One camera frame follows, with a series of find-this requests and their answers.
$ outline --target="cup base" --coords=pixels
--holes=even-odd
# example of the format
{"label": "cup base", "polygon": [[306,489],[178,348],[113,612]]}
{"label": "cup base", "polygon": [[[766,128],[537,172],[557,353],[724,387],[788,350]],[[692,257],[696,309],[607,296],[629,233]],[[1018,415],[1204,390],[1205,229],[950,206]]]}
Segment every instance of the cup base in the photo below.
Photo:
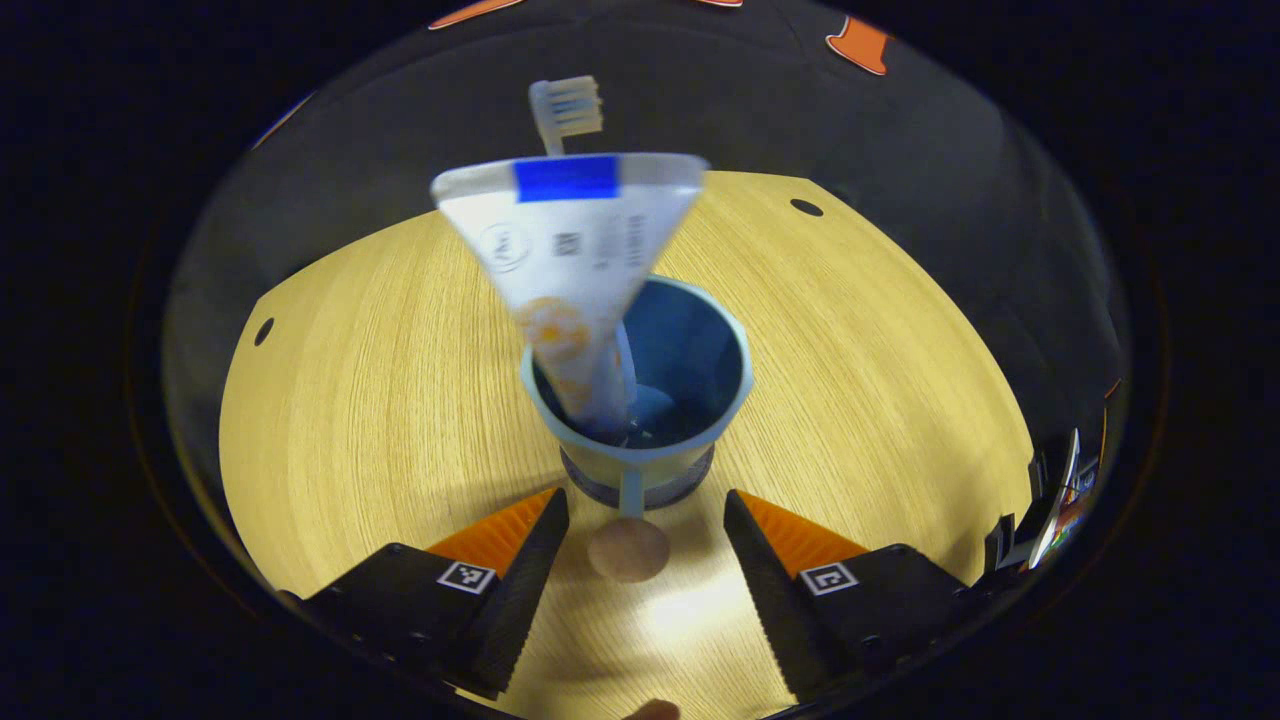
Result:
{"label": "cup base", "polygon": [[[716,445],[712,443],[685,474],[671,480],[669,483],[660,484],[655,488],[649,488],[644,491],[644,509],[657,510],[659,507],[667,507],[668,505],[675,505],[681,500],[686,498],[698,489],[698,486],[703,483],[707,473],[712,469],[712,459],[716,456]],[[561,462],[564,464],[564,471],[568,473],[568,479],[577,486],[577,489],[582,491],[584,495],[591,500],[607,505],[609,507],[618,506],[618,488],[600,484],[585,474],[582,470],[570,460],[564,450],[561,448]]]}

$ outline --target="wood grain surface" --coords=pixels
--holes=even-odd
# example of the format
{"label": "wood grain surface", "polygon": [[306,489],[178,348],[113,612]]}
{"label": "wood grain surface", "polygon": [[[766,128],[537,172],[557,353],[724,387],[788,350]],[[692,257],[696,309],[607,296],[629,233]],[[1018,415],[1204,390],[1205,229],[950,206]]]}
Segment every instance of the wood grain surface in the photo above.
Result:
{"label": "wood grain surface", "polygon": [[902,250],[810,181],[707,179],[657,272],[742,322],[756,384],[701,488],[645,515],[671,539],[660,575],[621,584],[591,570],[586,539],[612,514],[567,483],[517,377],[515,323],[428,213],[298,272],[244,327],[220,454],[264,577],[307,597],[387,542],[426,547],[567,486],[570,532],[511,689],[489,705],[609,720],[653,697],[692,719],[794,702],[721,529],[730,488],[977,579],[986,533],[1030,501],[1032,454],[978,334]]}

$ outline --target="round hole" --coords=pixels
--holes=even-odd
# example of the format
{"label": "round hole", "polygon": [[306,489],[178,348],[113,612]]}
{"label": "round hole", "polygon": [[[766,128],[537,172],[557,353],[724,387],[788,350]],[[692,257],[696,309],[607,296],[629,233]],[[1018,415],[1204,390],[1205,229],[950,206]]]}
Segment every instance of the round hole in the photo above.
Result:
{"label": "round hole", "polygon": [[808,200],[800,200],[799,197],[792,197],[791,206],[806,215],[813,215],[814,218],[822,217],[822,208],[818,208],[817,205],[809,202]]}
{"label": "round hole", "polygon": [[253,338],[255,347],[262,345],[262,341],[266,340],[266,336],[271,334],[271,325],[274,324],[275,324],[275,318],[268,318],[266,322],[262,323],[262,327],[257,328],[257,337]]}

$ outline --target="toothpaste tube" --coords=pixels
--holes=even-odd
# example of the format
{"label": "toothpaste tube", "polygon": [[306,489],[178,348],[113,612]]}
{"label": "toothpaste tube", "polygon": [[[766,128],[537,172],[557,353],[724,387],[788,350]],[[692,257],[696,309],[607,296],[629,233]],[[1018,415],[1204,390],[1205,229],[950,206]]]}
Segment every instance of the toothpaste tube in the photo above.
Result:
{"label": "toothpaste tube", "polygon": [[635,377],[622,315],[705,170],[692,155],[568,155],[457,168],[431,183],[589,437],[626,433]]}

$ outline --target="blue stripe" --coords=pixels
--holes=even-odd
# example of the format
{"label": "blue stripe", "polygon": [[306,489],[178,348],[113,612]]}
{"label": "blue stripe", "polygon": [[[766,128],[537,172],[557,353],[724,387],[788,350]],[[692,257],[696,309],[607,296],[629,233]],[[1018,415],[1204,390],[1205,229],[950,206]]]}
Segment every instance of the blue stripe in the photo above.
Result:
{"label": "blue stripe", "polygon": [[517,202],[618,196],[618,156],[516,161]]}

